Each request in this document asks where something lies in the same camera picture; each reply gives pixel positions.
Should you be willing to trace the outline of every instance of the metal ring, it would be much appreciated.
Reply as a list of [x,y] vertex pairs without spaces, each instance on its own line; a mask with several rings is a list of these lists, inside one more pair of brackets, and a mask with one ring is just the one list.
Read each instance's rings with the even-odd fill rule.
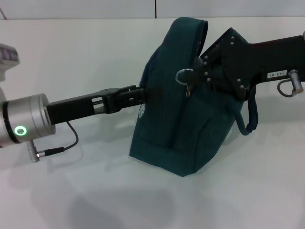
[[187,83],[178,80],[178,75],[183,73],[183,72],[185,72],[185,71],[192,71],[193,72],[194,70],[191,69],[191,68],[185,68],[185,69],[181,69],[179,72],[177,72],[177,74],[176,74],[176,81],[177,81],[178,84],[187,85]]

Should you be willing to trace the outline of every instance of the bag strap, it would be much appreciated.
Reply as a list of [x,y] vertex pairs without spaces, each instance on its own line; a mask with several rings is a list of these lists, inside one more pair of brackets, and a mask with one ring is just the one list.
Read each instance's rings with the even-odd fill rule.
[[252,131],[254,131],[258,124],[258,113],[257,113],[257,106],[255,101],[255,94],[256,94],[256,87],[253,87],[250,91],[250,96],[248,99],[249,123],[247,127],[245,127],[244,125],[244,119],[236,103],[230,100],[228,105],[228,108],[232,111],[235,117],[240,133],[244,136],[247,136]]

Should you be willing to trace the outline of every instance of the dark green bag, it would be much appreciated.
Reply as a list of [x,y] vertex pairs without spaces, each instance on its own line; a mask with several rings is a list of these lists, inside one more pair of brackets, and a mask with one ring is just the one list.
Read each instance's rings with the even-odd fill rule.
[[[210,92],[204,84],[186,97],[186,86],[176,82],[179,70],[194,66],[207,28],[203,20],[175,20],[147,63],[140,83],[148,90],[161,88],[162,99],[141,105],[130,156],[182,177],[197,172],[214,157],[235,120],[244,135],[257,125],[255,89],[249,99],[249,108],[253,108],[249,109],[250,123],[245,127],[240,115],[243,103]],[[239,36],[233,29],[227,32]],[[223,77],[221,67],[217,77]]]

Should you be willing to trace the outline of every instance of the white wall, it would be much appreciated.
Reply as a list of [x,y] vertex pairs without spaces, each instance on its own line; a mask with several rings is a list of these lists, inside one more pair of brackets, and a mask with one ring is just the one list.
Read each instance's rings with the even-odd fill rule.
[[[0,0],[0,7],[8,19],[155,17],[154,0]],[[158,18],[305,16],[301,0],[156,0],[156,8]]]
[[301,0],[157,0],[158,18],[305,16]]
[[154,0],[0,0],[8,19],[154,18]]

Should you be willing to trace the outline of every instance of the black robot arm segment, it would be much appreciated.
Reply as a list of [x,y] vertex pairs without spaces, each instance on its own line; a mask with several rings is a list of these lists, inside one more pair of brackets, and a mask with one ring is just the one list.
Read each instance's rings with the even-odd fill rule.
[[97,114],[112,114],[146,102],[146,91],[136,86],[110,88],[47,106],[52,125]]
[[185,75],[188,86],[205,83],[208,88],[232,94],[240,101],[248,99],[255,85],[281,79],[292,81],[295,94],[303,91],[303,36],[250,44],[236,34],[230,28],[204,52],[202,65],[194,66],[194,71]]

